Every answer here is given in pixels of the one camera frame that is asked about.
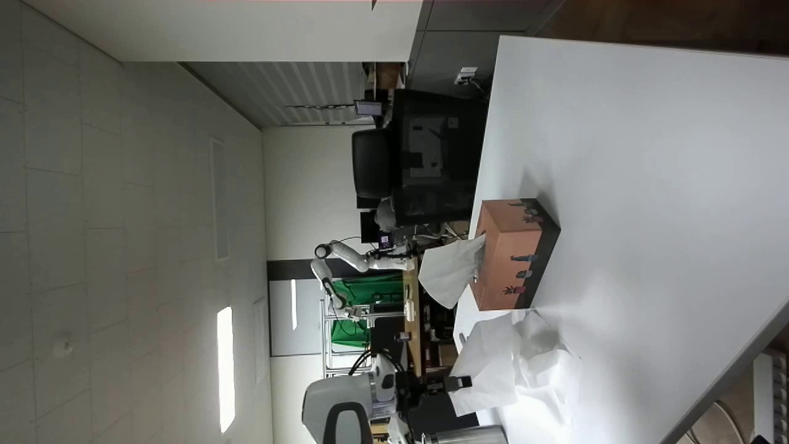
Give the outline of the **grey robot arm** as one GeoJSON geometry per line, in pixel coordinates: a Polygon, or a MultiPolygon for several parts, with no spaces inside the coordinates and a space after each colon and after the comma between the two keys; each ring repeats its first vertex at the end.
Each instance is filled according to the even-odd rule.
{"type": "Polygon", "coordinates": [[[315,444],[407,444],[404,377],[393,361],[363,353],[342,375],[304,389],[300,425],[315,444]]]}

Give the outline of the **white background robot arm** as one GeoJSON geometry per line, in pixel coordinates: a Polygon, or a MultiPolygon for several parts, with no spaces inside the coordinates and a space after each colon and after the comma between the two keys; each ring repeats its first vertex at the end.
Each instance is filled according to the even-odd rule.
{"type": "Polygon", "coordinates": [[[329,267],[330,259],[340,259],[342,264],[347,264],[351,268],[366,273],[379,267],[379,261],[373,253],[363,253],[352,247],[347,247],[345,241],[329,241],[329,245],[317,245],[313,250],[313,261],[311,261],[311,271],[315,277],[315,282],[324,285],[324,290],[340,305],[367,305],[374,300],[374,296],[369,290],[335,290],[332,289],[332,271],[329,267]]]}

